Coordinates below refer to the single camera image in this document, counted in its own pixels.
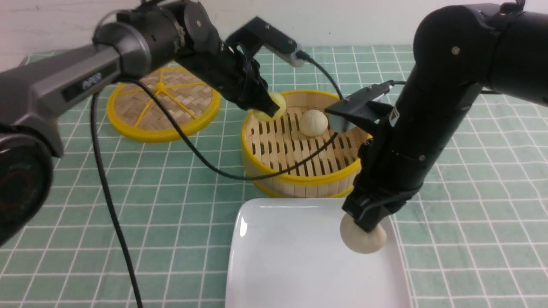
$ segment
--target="white plate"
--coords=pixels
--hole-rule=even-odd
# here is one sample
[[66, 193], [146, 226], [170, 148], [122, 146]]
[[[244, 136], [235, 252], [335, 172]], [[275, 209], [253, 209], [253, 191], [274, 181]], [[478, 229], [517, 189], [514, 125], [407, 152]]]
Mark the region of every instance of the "white plate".
[[339, 198], [265, 198], [239, 211], [230, 251], [226, 308], [410, 308], [390, 219], [373, 254], [346, 247]]

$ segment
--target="woven bamboo lid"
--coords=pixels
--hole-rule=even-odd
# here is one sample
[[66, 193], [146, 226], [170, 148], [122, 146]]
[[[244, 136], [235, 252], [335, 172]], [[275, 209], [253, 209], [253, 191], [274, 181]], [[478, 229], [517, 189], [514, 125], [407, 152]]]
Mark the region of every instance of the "woven bamboo lid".
[[[216, 116], [220, 95], [182, 67], [164, 67], [141, 80], [169, 110], [185, 134], [203, 129]], [[107, 115], [124, 136], [141, 142], [180, 139], [154, 101], [137, 85], [121, 84], [111, 94]]]

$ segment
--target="yellow steamer rim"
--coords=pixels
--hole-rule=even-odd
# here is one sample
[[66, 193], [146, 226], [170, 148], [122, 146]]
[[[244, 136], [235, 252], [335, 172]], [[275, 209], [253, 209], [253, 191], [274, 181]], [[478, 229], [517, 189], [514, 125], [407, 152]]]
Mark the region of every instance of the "yellow steamer rim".
[[[310, 109], [324, 111], [337, 102], [337, 95], [316, 90], [281, 93], [287, 112], [270, 123], [258, 121], [250, 112], [241, 131], [242, 157], [250, 176], [271, 174], [302, 161], [325, 144], [334, 134], [329, 128], [310, 138], [299, 132], [299, 119]], [[333, 145], [304, 166], [275, 178], [254, 181], [272, 197], [344, 197], [352, 191], [354, 177], [361, 169], [358, 149], [370, 136], [358, 128], [339, 136]]]
[[[219, 112], [220, 94], [183, 67], [163, 67], [141, 81], [156, 94], [188, 136], [204, 129]], [[109, 97], [106, 113], [112, 126], [127, 138], [139, 142], [181, 138], [137, 85], [118, 85]]]

